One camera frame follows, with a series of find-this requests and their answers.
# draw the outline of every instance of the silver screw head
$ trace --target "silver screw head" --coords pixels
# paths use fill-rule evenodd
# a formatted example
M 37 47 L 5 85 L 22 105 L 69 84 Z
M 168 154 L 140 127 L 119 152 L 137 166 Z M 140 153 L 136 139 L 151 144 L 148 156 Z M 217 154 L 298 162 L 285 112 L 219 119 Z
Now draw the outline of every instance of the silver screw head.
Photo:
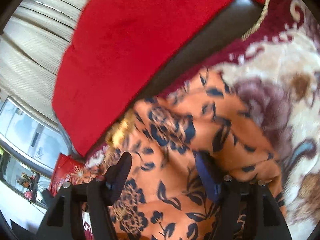
M 68 187 L 71 186 L 71 182 L 70 182 L 70 181 L 66 181 L 66 182 L 64 182 L 64 183 L 62 184 L 62 186 L 63 186 L 64 188 L 68 188 Z
M 262 180 L 258 180 L 258 185 L 264 187 L 266 184 Z
M 98 176 L 96 177 L 96 181 L 104 181 L 104 176 L 98 175 Z
M 223 179 L 224 179 L 225 181 L 232 181 L 232 177 L 231 177 L 230 175 L 224 175 L 224 176 L 223 176 Z

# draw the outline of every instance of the screw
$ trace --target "screw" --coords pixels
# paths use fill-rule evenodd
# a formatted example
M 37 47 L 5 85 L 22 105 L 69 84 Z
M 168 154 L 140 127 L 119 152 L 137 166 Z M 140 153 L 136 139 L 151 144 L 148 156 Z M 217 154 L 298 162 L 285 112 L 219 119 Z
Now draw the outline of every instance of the screw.
M 104 181 L 104 176 L 98 175 L 98 176 L 96 177 L 96 181 Z
M 232 177 L 231 177 L 230 175 L 224 175 L 224 176 L 223 176 L 223 179 L 224 179 L 225 181 L 232 181 Z
M 62 184 L 62 186 L 63 186 L 64 188 L 68 188 L 68 187 L 71 186 L 71 182 L 70 182 L 70 181 L 66 181 L 65 183 Z
M 258 180 L 258 185 L 264 187 L 266 184 L 262 180 Z

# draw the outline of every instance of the curtain fold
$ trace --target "curtain fold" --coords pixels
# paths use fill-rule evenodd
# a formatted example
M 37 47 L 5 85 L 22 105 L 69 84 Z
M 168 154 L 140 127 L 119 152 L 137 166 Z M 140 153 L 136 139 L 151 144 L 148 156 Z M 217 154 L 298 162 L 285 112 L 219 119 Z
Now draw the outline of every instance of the curtain fold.
M 23 0 L 0 36 L 0 89 L 48 125 L 61 58 L 87 0 Z

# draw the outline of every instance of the floral print fabric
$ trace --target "floral print fabric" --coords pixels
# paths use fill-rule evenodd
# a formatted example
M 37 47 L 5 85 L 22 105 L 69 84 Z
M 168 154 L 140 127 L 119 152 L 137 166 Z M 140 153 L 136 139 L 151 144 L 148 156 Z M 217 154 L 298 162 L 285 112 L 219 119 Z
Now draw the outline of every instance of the floral print fabric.
M 275 197 L 281 193 L 277 152 L 219 73 L 203 69 L 167 100 L 138 101 L 134 114 L 134 129 L 121 145 L 106 149 L 95 165 L 93 157 L 84 168 L 84 174 L 91 174 L 89 179 L 85 176 L 87 182 L 112 165 L 110 160 L 116 163 L 123 152 L 132 155 L 121 197 L 110 208 L 119 238 L 209 236 L 219 206 L 207 198 L 195 168 L 198 152 L 210 155 L 239 181 L 261 179 L 269 182 Z

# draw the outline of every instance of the window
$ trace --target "window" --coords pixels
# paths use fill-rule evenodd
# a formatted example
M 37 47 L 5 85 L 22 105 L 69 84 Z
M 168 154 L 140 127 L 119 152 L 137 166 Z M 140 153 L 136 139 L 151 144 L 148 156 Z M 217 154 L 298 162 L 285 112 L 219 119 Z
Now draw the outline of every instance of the window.
M 21 178 L 22 173 L 34 178 L 33 182 L 27 183 L 25 187 L 17 182 L 17 180 Z M 31 202 L 46 208 L 41 192 L 49 187 L 50 179 L 32 171 L 26 165 L 14 159 L 7 152 L 3 152 L 3 155 L 1 156 L 0 179 L 16 193 L 23 197 L 28 196 L 31 198 Z
M 43 126 L 10 100 L 6 100 L 0 112 L 0 133 L 48 170 L 54 169 L 60 153 L 68 155 L 68 147 L 60 133 Z

